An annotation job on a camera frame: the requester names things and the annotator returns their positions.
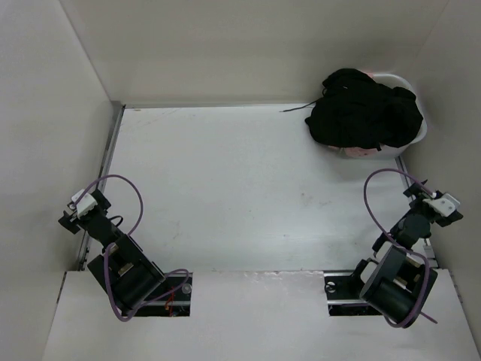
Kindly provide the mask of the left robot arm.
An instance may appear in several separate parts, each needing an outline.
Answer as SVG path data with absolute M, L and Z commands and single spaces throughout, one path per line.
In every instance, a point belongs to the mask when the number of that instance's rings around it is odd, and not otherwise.
M 68 203 L 59 224 L 76 234 L 81 229 L 102 245 L 102 254 L 87 268 L 103 289 L 110 287 L 113 303 L 124 316 L 135 310 L 149 296 L 162 299 L 168 293 L 168 280 L 159 267 L 148 260 L 130 236 L 107 216 L 110 202 L 102 192 L 77 192 Z

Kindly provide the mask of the black trousers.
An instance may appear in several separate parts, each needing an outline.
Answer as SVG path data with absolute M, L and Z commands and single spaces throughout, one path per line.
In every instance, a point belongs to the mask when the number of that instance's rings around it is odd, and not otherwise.
M 304 123 L 322 146 L 378 148 L 396 156 L 420 135 L 424 116 L 413 91 L 385 83 L 327 76 Z

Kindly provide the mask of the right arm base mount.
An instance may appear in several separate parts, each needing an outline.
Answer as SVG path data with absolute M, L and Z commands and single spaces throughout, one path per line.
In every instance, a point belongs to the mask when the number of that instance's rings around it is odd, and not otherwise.
M 380 316 L 381 313 L 359 298 L 365 285 L 352 271 L 324 272 L 328 314 L 332 317 Z

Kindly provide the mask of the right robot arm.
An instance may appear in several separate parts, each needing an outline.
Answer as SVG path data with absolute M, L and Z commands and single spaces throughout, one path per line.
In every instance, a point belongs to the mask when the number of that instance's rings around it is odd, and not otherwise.
M 413 245 L 431 237 L 431 225 L 446 227 L 463 218 L 460 201 L 449 193 L 427 193 L 411 185 L 404 195 L 411 197 L 409 211 L 374 242 L 373 259 L 363 259 L 348 280 L 350 292 L 379 311 L 388 323 L 408 328 L 422 313 L 422 307 L 437 280 L 428 258 Z

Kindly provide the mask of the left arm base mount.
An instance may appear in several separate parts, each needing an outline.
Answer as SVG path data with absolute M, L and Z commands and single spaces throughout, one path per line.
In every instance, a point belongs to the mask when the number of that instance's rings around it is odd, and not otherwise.
M 193 273 L 188 281 L 180 287 L 185 279 L 184 273 L 170 276 L 146 297 L 135 317 L 188 317 L 190 315 Z

